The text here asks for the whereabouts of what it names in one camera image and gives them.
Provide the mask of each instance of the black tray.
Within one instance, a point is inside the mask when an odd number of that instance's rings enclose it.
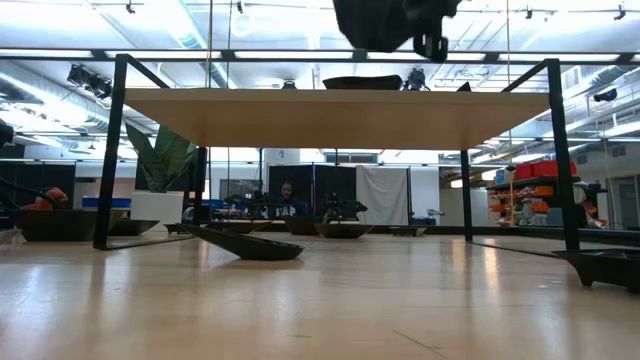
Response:
[[[573,265],[583,286],[598,281],[640,292],[640,250],[589,249],[553,253]]]
[[[279,261],[295,259],[304,248],[280,241],[265,240],[227,231],[178,224],[200,239],[238,255],[244,260]]]
[[[110,228],[123,211],[111,211]],[[90,241],[96,225],[95,210],[7,210],[27,241]]]
[[[223,231],[234,233],[234,234],[249,234],[254,231],[260,230],[263,227],[266,227],[267,225],[271,224],[271,221],[261,221],[261,222],[252,222],[252,223],[229,222],[225,224],[227,225],[223,226],[222,228]],[[216,229],[217,226],[220,226],[220,225],[211,223],[211,224],[207,224],[206,228],[217,230]]]
[[[188,232],[188,231],[183,230],[180,227],[178,227],[178,224],[162,224],[162,225],[164,225],[164,227],[167,228],[167,231],[169,232],[169,235],[171,235],[172,233],[176,233],[176,234],[180,235],[180,234]]]
[[[357,239],[373,229],[373,225],[361,224],[315,224],[318,232],[326,238]]]
[[[138,236],[159,222],[158,220],[120,219],[109,231],[109,236]]]
[[[402,78],[388,76],[343,76],[322,80],[327,89],[400,90]]]
[[[419,226],[393,226],[390,227],[389,230],[394,236],[422,236],[424,231],[427,230],[425,227]]]
[[[316,224],[322,222],[321,217],[313,216],[285,217],[282,220],[293,235],[318,235]]]

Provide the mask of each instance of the person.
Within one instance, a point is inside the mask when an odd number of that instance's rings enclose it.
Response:
[[[276,217],[309,215],[307,204],[293,197],[293,186],[288,181],[282,184],[282,188],[280,188],[280,201],[278,204]]]

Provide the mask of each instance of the red bin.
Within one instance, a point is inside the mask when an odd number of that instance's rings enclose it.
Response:
[[[524,180],[534,177],[533,164],[516,165],[516,180]]]
[[[532,165],[534,177],[558,177],[558,162],[555,160],[540,161]],[[575,176],[578,170],[573,161],[571,161],[570,167],[571,176]]]

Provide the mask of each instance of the white curtain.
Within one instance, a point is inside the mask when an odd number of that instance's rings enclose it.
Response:
[[[407,170],[356,167],[356,196],[369,210],[358,214],[371,225],[408,225]]]

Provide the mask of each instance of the large leaf plant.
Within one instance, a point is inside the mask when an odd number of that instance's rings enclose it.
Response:
[[[149,191],[166,193],[187,171],[195,145],[161,126],[154,147],[140,130],[130,124],[126,124],[126,128],[129,141],[138,153],[138,166],[142,167]]]

